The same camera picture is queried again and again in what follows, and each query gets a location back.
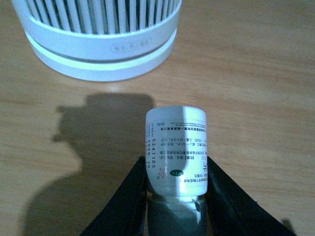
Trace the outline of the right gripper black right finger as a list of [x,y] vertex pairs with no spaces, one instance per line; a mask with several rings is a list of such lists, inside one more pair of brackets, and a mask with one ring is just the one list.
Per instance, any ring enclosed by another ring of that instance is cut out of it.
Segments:
[[207,160],[206,203],[215,236],[293,236],[212,159]]

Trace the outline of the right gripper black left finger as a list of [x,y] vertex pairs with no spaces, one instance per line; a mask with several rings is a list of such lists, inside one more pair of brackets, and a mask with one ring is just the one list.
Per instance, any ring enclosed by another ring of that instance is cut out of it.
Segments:
[[105,208],[82,236],[141,236],[147,205],[145,157],[138,158]]

